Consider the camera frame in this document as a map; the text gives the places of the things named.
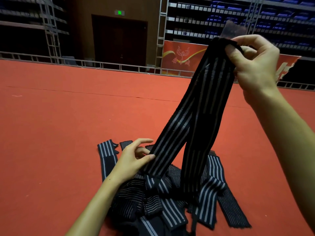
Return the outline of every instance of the forearm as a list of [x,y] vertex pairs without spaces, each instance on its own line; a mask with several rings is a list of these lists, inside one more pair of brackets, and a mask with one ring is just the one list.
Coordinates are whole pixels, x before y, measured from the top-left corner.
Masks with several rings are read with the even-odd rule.
[[109,175],[66,236],[97,236],[119,186]]
[[315,134],[278,89],[252,107],[281,163],[294,198],[315,230]]

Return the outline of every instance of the wooden door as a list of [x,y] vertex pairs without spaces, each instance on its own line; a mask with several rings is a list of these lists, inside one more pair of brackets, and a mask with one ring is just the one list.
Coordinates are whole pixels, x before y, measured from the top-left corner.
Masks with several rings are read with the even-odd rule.
[[146,65],[147,22],[92,15],[96,61]]

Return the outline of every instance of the banner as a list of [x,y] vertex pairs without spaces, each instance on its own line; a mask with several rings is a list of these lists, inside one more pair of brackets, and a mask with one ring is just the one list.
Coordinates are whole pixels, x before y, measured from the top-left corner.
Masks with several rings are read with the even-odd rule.
[[[184,43],[176,41],[164,41],[162,68],[177,69],[182,71],[193,71],[197,69],[207,45],[199,45],[193,43]],[[280,55],[277,64],[277,73],[275,79],[278,81],[293,67],[294,63],[300,56]],[[178,71],[168,71],[169,75],[178,75]]]

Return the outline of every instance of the orange mat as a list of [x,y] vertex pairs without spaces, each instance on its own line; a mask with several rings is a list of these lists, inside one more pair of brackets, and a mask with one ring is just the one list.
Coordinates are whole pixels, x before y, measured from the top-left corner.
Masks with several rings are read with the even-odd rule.
[[[157,139],[189,81],[1,60],[1,235],[65,234],[101,184],[97,144]],[[281,91],[315,129],[315,92]],[[198,224],[197,236],[312,235],[239,85],[213,149],[253,228],[229,228],[218,206],[215,230]],[[104,226],[101,235],[117,234]]]

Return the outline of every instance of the green exit sign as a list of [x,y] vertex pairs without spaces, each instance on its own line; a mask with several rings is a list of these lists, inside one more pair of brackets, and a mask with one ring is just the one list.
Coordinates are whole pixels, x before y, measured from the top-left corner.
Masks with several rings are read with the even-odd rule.
[[125,11],[115,10],[115,15],[117,15],[117,16],[124,16],[125,15]]

